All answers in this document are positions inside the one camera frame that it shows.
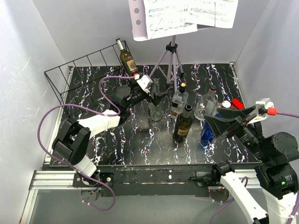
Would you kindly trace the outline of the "dark green wine bottle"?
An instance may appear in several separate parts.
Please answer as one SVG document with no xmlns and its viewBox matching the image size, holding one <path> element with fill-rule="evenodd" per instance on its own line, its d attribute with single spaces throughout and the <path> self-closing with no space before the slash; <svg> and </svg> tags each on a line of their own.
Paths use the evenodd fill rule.
<svg viewBox="0 0 299 224">
<path fill-rule="evenodd" d="M 120 49 L 120 61 L 125 69 L 125 72 L 128 74 L 129 77 L 133 77 L 134 74 L 139 74 L 137 65 L 131 55 L 131 53 L 124 49 L 120 38 L 116 39 L 116 43 Z"/>
</svg>

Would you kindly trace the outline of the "blue square bottle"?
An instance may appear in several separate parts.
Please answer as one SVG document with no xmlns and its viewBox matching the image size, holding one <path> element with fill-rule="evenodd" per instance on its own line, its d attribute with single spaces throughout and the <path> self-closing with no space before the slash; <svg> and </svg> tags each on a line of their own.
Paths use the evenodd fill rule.
<svg viewBox="0 0 299 224">
<path fill-rule="evenodd" d="M 209 123 L 205 120 L 203 129 L 201 131 L 201 140 L 212 142 L 215 138 L 215 135 L 209 125 Z"/>
</svg>

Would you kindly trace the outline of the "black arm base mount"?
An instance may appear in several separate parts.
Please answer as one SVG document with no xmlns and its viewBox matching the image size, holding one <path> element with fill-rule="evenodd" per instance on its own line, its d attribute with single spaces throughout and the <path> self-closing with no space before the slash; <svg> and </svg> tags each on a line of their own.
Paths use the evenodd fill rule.
<svg viewBox="0 0 299 224">
<path fill-rule="evenodd" d="M 208 197 L 221 188 L 212 179 L 212 165 L 105 165 L 98 177 L 116 196 L 191 195 Z"/>
</svg>

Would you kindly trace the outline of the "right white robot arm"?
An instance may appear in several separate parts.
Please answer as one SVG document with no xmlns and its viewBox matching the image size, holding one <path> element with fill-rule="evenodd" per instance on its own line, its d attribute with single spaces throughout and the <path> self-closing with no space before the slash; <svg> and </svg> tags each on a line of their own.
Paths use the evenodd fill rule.
<svg viewBox="0 0 299 224">
<path fill-rule="evenodd" d="M 260 118 L 277 115 L 273 106 L 252 106 L 242 110 L 219 108 L 220 117 L 205 116 L 215 137 L 236 136 L 260 162 L 254 168 L 267 202 L 264 210 L 240 181 L 228 162 L 212 166 L 211 179 L 223 185 L 237 202 L 249 224 L 294 224 L 299 207 L 299 179 L 290 162 L 298 160 L 298 142 L 286 132 L 264 137 Z"/>
</svg>

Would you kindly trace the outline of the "small clear glass bottle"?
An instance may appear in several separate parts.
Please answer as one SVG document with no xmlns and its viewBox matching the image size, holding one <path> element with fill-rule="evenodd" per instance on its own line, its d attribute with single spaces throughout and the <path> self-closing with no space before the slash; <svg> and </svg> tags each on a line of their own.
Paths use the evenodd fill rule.
<svg viewBox="0 0 299 224">
<path fill-rule="evenodd" d="M 215 98 L 216 86 L 211 85 L 209 91 L 202 95 L 196 104 L 194 116 L 196 119 L 204 121 L 204 116 L 212 116 L 217 106 L 217 100 Z"/>
</svg>

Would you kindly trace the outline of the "clear bottle black cap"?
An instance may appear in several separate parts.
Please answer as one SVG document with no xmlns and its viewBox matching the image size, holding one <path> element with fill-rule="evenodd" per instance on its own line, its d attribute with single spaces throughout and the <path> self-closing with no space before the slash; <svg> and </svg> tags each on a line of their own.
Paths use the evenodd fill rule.
<svg viewBox="0 0 299 224">
<path fill-rule="evenodd" d="M 186 106 L 189 94 L 186 92 L 186 83 L 181 83 L 175 91 L 171 101 L 171 117 L 176 119 Z"/>
</svg>

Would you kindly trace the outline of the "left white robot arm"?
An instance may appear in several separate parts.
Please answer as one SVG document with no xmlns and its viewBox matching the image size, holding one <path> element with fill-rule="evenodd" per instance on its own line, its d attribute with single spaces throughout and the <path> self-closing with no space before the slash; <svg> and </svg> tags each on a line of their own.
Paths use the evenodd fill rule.
<svg viewBox="0 0 299 224">
<path fill-rule="evenodd" d="M 130 116 L 130 108 L 134 105 L 147 100 L 157 106 L 165 95 L 166 92 L 159 90 L 152 90 L 147 94 L 140 86 L 122 85 L 117 88 L 112 98 L 112 103 L 116 106 L 110 105 L 103 115 L 66 120 L 52 144 L 52 149 L 84 175 L 83 181 L 88 186 L 96 186 L 100 180 L 99 174 L 96 173 L 96 166 L 86 155 L 90 138 L 125 123 Z"/>
</svg>

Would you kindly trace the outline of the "tall clear bottle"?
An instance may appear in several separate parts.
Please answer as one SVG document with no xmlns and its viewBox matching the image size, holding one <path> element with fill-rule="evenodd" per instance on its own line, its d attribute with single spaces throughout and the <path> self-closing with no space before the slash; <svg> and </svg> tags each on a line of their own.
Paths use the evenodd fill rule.
<svg viewBox="0 0 299 224">
<path fill-rule="evenodd" d="M 160 93 L 160 85 L 159 85 L 158 78 L 153 79 L 152 91 Z M 155 106 L 152 102 L 149 102 L 148 103 L 148 113 L 149 113 L 150 120 L 159 121 L 163 116 L 162 106 L 160 104 Z"/>
</svg>

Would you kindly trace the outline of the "green wine bottle silver neck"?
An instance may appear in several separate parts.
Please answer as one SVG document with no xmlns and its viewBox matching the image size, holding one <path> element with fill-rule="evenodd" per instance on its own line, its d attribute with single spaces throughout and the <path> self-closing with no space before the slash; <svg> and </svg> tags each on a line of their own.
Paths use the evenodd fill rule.
<svg viewBox="0 0 299 224">
<path fill-rule="evenodd" d="M 182 113 L 177 117 L 173 138 L 177 142 L 182 142 L 187 137 L 192 126 L 192 106 L 187 104 Z"/>
</svg>

